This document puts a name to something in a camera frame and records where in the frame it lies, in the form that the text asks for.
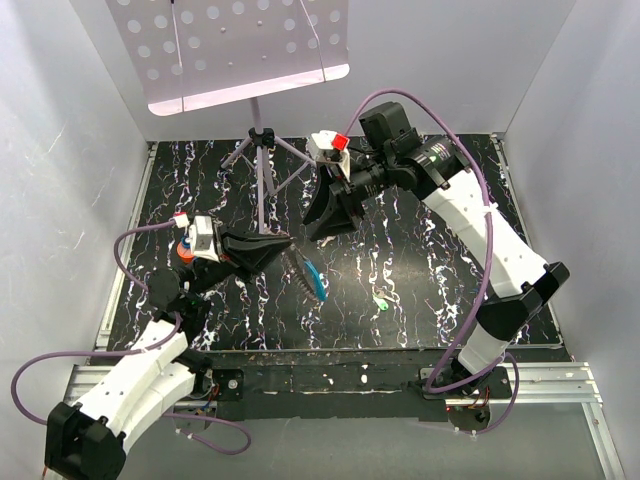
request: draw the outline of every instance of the white wall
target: white wall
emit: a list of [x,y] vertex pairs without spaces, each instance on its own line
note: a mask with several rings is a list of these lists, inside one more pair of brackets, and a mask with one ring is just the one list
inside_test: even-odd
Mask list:
[[578,0],[506,136],[534,246],[572,276],[554,300],[640,478],[640,4]]
[[[147,140],[246,135],[247,102],[151,114],[105,0],[71,2]],[[349,75],[264,97],[265,124],[280,136],[339,130],[367,94],[402,87],[460,133],[505,131],[574,2],[351,0]],[[417,127],[437,131],[413,106],[408,110]]]
[[[35,355],[92,347],[146,144],[69,2],[0,7],[0,477],[28,479],[45,429],[14,409],[9,382]],[[28,408],[46,417],[81,360],[27,372]]]

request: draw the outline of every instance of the gray floor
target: gray floor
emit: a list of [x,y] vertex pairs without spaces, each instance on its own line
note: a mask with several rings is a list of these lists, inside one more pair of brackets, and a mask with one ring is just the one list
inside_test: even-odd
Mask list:
[[[134,446],[121,480],[141,479],[602,479],[580,405],[516,405],[476,441],[410,419],[246,422],[254,444],[224,457],[160,420]],[[225,427],[205,434],[228,447]]]

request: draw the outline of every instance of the blue object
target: blue object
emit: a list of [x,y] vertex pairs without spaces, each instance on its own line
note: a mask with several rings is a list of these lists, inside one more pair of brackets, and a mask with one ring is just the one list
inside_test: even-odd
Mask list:
[[307,272],[309,272],[309,274],[313,278],[313,286],[315,287],[316,297],[318,297],[318,300],[320,300],[321,302],[324,302],[327,299],[327,291],[324,289],[324,285],[322,285],[320,274],[310,260],[305,259],[304,266],[307,267]]

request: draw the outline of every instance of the cable connector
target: cable connector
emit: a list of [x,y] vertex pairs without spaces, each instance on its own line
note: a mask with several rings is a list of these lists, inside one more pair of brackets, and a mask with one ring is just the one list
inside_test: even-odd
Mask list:
[[178,228],[187,228],[189,226],[189,217],[184,212],[176,213],[173,216],[173,219],[175,220],[176,227]]

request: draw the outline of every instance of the music stand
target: music stand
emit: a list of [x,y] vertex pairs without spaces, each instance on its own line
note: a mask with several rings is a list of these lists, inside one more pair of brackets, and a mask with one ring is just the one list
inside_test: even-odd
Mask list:
[[[275,195],[314,161],[263,127],[258,97],[347,75],[348,0],[106,1],[152,113],[250,99],[254,126],[221,168],[256,146],[264,232],[264,185]],[[275,145],[304,161],[278,187],[264,152]]]

